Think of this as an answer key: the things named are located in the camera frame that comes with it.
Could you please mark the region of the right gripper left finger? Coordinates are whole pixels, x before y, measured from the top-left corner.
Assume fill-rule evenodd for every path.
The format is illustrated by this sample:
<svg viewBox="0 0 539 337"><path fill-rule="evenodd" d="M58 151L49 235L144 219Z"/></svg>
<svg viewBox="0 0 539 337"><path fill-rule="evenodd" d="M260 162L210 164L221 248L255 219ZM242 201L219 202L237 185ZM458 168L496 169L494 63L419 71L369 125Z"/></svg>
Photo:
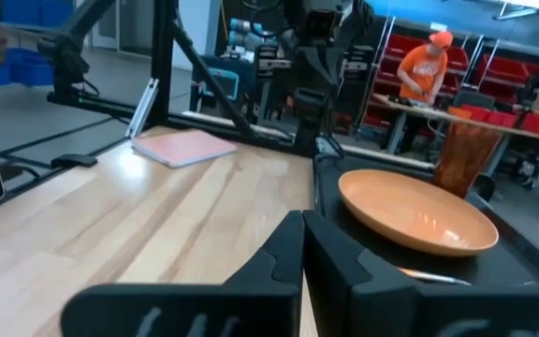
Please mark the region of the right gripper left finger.
<svg viewBox="0 0 539 337"><path fill-rule="evenodd" d="M298 337L305 222L289 212L220 285L105 284L74 295L63 337Z"/></svg>

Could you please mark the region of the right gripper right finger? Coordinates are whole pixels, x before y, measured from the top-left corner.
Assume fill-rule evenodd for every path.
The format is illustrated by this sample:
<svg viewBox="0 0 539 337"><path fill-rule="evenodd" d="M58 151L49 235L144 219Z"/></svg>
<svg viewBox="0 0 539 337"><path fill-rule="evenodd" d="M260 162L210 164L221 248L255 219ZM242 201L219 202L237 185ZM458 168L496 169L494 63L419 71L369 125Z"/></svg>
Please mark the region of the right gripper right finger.
<svg viewBox="0 0 539 337"><path fill-rule="evenodd" d="M302 216L320 337L539 337L539 284L425 284L318 213Z"/></svg>

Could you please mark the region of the orange round plate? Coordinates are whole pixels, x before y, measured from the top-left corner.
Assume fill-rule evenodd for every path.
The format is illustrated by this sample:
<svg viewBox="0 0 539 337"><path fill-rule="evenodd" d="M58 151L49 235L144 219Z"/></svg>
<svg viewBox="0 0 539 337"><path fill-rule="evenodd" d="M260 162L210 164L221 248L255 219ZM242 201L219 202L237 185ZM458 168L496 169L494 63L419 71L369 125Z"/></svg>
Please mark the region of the orange round plate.
<svg viewBox="0 0 539 337"><path fill-rule="evenodd" d="M499 241L493 222L462 198L418 179L379 169L345 172L342 202L365 227L436 256L477 256Z"/></svg>

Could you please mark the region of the orange translucent cup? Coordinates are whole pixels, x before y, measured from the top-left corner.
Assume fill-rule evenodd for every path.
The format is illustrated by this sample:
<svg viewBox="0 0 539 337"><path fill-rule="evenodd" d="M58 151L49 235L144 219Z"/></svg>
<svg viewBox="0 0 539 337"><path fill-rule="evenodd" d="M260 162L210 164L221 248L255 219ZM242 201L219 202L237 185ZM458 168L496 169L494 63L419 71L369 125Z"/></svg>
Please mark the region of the orange translucent cup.
<svg viewBox="0 0 539 337"><path fill-rule="evenodd" d="M491 117L497 115L495 111L463 105L449 107L448 113L457 120L449 124L433 182L453 195L465 198L476 177L484 171L502 132L475 124L490 124Z"/></svg>

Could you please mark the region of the black plastic tray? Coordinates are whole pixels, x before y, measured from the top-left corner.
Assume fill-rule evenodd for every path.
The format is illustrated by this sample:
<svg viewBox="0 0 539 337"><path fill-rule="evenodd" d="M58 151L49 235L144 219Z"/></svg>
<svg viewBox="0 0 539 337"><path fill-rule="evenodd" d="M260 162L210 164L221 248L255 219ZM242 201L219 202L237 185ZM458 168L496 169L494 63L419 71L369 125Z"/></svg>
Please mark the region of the black plastic tray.
<svg viewBox="0 0 539 337"><path fill-rule="evenodd" d="M475 257L440 257L404 248L363 226L341 201L338 180L354 169L384 169L428 182L433 170L386 159L349 154L319 154L313 159L314 209L349 236L386 261L412 270L450 275L474 285L539 283L539 248L518 233L475 192L466 200L499 230L495 247Z"/></svg>

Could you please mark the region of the pink notebook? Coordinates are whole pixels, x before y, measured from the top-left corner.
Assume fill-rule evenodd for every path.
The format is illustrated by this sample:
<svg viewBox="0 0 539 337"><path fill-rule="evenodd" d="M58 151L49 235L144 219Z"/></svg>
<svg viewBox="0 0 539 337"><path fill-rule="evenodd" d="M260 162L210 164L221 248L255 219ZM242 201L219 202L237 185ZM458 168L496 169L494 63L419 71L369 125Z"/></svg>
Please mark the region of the pink notebook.
<svg viewBox="0 0 539 337"><path fill-rule="evenodd" d="M132 147L172 169L232 154L237 150L236 145L202 130L134 138Z"/></svg>

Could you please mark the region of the long workbench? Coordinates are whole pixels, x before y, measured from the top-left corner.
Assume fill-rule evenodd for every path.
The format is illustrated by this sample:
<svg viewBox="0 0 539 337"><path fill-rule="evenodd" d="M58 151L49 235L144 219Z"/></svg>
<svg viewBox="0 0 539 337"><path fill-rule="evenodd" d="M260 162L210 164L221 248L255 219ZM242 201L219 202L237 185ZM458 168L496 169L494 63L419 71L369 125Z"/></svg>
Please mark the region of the long workbench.
<svg viewBox="0 0 539 337"><path fill-rule="evenodd" d="M424 118L428 118L428 119L435 119L435 120L447 121L447 122L461 122L465 124L482 126L482 127L489 128L492 130L501 131L503 133L503 137L501 141L499 142L499 144L493 150L493 153L490 156L488 164L486 165L484 169L484 173L488 176L491 176L494 173L495 168L497 168L498 164L500 163L503 157L503 154L508 146L511 136L521 136L521 137L527 137L531 139L539 139L539 134L536 134L530 131L520 130L520 129L516 129L512 127L489 125L487 123L476 122L476 121L471 121L471 120L465 120L460 117L456 117L446 112L435 110L432 108L406 106L406 105L402 105L402 104L398 104L398 103L394 103L390 101L386 95L373 94L372 97L393 110L401 111L401 115L397 118L395 126L393 127L393 133L386 147L386 152L388 154L394 154L397 150L408 113L421 116Z"/></svg>

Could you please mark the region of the blue screen device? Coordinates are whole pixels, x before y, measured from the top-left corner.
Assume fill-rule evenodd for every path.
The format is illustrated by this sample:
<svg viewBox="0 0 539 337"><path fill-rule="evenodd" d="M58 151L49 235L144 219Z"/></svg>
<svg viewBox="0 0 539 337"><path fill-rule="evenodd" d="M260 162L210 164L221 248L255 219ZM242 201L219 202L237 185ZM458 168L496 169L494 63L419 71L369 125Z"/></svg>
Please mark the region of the blue screen device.
<svg viewBox="0 0 539 337"><path fill-rule="evenodd" d="M240 76L235 72L219 68L211 68L210 72L228 99L235 101L239 95Z"/></svg>

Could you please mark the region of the black flat table clamp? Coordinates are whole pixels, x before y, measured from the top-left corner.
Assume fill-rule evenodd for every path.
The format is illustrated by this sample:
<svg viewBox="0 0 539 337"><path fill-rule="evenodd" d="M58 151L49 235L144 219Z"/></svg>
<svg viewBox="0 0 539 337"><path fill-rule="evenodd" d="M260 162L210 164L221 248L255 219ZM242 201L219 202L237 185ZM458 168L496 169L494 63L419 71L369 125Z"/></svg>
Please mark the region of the black flat table clamp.
<svg viewBox="0 0 539 337"><path fill-rule="evenodd" d="M63 154L51 161L52 169L90 168L98 163L94 156L86 154Z"/></svg>

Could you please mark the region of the person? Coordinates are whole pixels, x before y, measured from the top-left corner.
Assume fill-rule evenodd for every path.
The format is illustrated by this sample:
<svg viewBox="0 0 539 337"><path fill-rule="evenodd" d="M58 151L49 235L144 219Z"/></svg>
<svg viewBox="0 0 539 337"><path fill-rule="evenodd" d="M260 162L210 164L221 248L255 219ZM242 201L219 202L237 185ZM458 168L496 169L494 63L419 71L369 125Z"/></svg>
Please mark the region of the person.
<svg viewBox="0 0 539 337"><path fill-rule="evenodd" d="M425 103L435 102L447 70L447 50L453 35L440 31L430 35L430 42L411 50L401 61L397 76L401 80L399 97Z"/></svg>

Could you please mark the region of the red storage bin shelf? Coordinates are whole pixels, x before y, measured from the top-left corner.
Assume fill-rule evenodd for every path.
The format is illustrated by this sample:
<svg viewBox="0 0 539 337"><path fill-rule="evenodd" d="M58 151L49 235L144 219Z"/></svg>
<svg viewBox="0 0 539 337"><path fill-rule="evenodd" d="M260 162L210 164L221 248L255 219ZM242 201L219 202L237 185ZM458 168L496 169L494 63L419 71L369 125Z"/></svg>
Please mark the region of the red storage bin shelf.
<svg viewBox="0 0 539 337"><path fill-rule="evenodd" d="M397 95L401 80L396 70L404 56L413 48L425 43L417 37L391 34L386 41L386 51L379 57L371 94ZM526 52L513 52L492 41L478 41L471 54L465 46L454 46L447 52L448 66L439 97L451 98L461 89L475 89L490 95L498 103L517 103L517 89L529 76L539 73L539 61Z"/></svg>

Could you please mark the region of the blue storage bins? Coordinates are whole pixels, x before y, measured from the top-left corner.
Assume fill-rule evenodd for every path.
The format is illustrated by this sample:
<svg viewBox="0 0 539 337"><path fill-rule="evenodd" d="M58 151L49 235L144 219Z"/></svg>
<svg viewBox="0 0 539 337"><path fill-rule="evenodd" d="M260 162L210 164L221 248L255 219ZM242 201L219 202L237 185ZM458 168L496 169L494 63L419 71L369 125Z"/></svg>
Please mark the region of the blue storage bins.
<svg viewBox="0 0 539 337"><path fill-rule="evenodd" d="M54 28L73 11L73 0L0 0L0 21L23 31ZM0 86L11 83L28 87L52 85L51 66L37 51L10 48L0 65Z"/></svg>

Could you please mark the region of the silver aluminium bracket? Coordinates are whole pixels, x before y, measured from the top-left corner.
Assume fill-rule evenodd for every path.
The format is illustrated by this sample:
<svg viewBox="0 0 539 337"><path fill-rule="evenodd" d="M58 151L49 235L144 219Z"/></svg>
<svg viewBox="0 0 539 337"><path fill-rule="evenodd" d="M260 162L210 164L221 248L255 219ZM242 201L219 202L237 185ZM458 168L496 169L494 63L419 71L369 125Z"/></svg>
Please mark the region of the silver aluminium bracket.
<svg viewBox="0 0 539 337"><path fill-rule="evenodd" d="M157 96L159 79L150 78L140 101L135 109L133 117L126 129L125 136L132 139L137 137L141 131Z"/></svg>

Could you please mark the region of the black aluminium table frame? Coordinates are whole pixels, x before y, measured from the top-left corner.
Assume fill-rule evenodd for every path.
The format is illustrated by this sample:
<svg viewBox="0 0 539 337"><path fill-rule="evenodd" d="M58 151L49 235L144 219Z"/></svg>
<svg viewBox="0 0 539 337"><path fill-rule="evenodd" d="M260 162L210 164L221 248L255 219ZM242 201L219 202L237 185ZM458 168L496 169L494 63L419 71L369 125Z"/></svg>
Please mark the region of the black aluminium table frame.
<svg viewBox="0 0 539 337"><path fill-rule="evenodd" d="M103 17L103 14L116 0L85 0L76 13L56 30L43 33L37 43L37 49L51 64L53 69L53 91L47 99L51 103L69 106L83 110L91 110L107 114L110 117L129 117L132 119L137 106L132 112L129 106L111 100L100 98L97 94L81 91L76 85L85 83L85 75L89 66L82 58L83 40L88 31ZM211 77L211 72L195 51L188 36L179 25L178 0L154 0L153 15L153 59L151 78L159 79L157 96L145 122L145 126L168 126L173 128L194 127L208 131L214 136L235 140L280 152L313 157L320 153L319 140L332 149L338 156L357 154L366 157L378 155L377 152L365 151L358 147L343 149L341 144L332 136L319 134L305 136L309 146L298 146L294 137L278 129L269 129L260 133L240 115L228 102L219 84ZM178 43L180 49L191 61L194 70L199 71L204 80L211 85L212 91L219 99L222 108L229 114L229 125L219 125L213 122L197 122L186 115L172 116L168 110L171 63L173 44Z"/></svg>

